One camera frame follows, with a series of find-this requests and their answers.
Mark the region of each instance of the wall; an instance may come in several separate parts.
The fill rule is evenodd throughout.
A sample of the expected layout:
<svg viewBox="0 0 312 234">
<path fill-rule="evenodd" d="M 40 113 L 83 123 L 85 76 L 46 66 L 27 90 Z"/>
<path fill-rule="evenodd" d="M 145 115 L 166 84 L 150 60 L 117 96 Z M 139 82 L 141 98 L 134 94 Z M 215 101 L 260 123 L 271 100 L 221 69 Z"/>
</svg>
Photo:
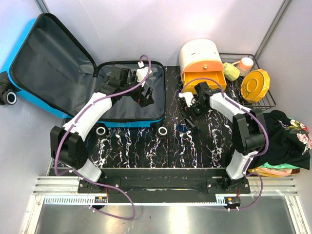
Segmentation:
<svg viewBox="0 0 312 234">
<path fill-rule="evenodd" d="M 255 53 L 282 0 L 45 0 L 97 64 L 150 55 L 177 65 L 182 46 L 208 38 L 220 52 Z"/>
<path fill-rule="evenodd" d="M 259 63 L 271 77 L 276 108 L 306 124 L 312 133 L 311 12 L 311 0 L 293 1 Z M 312 171 L 302 170 L 293 178 L 312 230 Z"/>
<path fill-rule="evenodd" d="M 40 14 L 33 0 L 0 0 L 0 67 L 25 24 Z M 15 234 L 39 175 L 50 161 L 50 130 L 61 120 L 19 98 L 0 106 L 0 230 Z"/>
</svg>

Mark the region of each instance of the black wire rack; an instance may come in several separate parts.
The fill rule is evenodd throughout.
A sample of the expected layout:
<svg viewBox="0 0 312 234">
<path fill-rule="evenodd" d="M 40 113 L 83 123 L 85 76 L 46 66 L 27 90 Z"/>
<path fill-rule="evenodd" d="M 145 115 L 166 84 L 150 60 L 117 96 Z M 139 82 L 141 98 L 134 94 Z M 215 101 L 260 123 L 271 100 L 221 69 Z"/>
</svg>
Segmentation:
<svg viewBox="0 0 312 234">
<path fill-rule="evenodd" d="M 251 71 L 257 70 L 260 68 L 257 60 L 254 57 L 254 55 L 251 55 L 251 54 L 220 53 L 220 57 L 221 57 L 221 60 L 223 63 L 225 63 L 225 62 L 234 63 L 236 61 L 241 60 L 243 57 L 249 57 L 253 60 L 253 68 L 251 69 Z M 261 111 L 268 110 L 268 109 L 270 109 L 276 105 L 276 102 L 275 102 L 272 94 L 270 93 L 270 90 L 267 92 L 267 94 L 264 96 L 264 98 L 262 98 L 259 102 L 255 102 L 255 103 L 247 102 L 242 97 L 241 92 L 240 92 L 240 87 L 241 87 L 243 79 L 244 79 L 243 77 L 239 77 L 235 81 L 230 81 L 228 79 L 226 80 L 227 81 L 227 87 L 226 87 L 225 92 L 226 92 L 227 96 L 229 96 L 234 101 L 238 102 L 239 104 L 241 104 L 245 107 L 248 107 L 251 109 L 259 109 Z"/>
</svg>

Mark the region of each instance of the black marble table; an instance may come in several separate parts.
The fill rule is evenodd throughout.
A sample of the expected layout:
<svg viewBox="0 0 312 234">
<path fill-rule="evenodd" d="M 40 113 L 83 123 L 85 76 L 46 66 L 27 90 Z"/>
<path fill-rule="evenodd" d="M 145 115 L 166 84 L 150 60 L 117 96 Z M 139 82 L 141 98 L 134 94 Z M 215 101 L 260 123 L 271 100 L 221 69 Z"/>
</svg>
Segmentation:
<svg viewBox="0 0 312 234">
<path fill-rule="evenodd" d="M 165 67 L 165 139 L 151 128 L 113 128 L 106 139 L 95 139 L 91 160 L 99 168 L 217 168 L 226 167 L 234 152 L 231 122 L 210 110 L 192 131 L 181 134 L 178 94 L 182 83 L 179 68 Z"/>
</svg>

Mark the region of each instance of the blue suitcase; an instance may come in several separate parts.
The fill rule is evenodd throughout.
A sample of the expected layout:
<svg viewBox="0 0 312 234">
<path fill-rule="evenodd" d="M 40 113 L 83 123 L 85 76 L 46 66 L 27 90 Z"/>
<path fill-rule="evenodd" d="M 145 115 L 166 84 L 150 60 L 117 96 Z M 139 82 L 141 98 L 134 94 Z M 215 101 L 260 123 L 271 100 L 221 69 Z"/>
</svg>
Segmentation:
<svg viewBox="0 0 312 234">
<path fill-rule="evenodd" d="M 131 71 L 137 61 L 96 65 L 69 30 L 52 14 L 41 14 L 25 27 L 0 74 L 0 104 L 14 104 L 21 96 L 59 118 L 72 118 L 105 82 L 111 69 L 123 64 Z M 150 127 L 165 116 L 164 67 L 152 61 L 154 104 L 141 108 L 131 97 L 121 100 L 99 120 L 107 127 Z"/>
</svg>

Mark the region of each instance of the reflective floor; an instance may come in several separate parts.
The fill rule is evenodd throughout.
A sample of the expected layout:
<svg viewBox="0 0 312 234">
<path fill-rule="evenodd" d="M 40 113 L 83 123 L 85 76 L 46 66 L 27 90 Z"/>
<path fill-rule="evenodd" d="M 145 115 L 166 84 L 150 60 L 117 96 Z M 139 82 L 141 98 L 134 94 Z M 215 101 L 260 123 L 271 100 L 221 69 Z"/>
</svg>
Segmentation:
<svg viewBox="0 0 312 234">
<path fill-rule="evenodd" d="M 242 198 L 242 207 L 250 197 Z M 131 216 L 131 207 L 104 207 Z M 251 209 L 211 211 L 203 207 L 138 206 L 136 219 L 124 221 L 92 213 L 87 207 L 44 205 L 37 234 L 293 234 L 293 224 L 282 197 L 262 197 Z"/>
</svg>

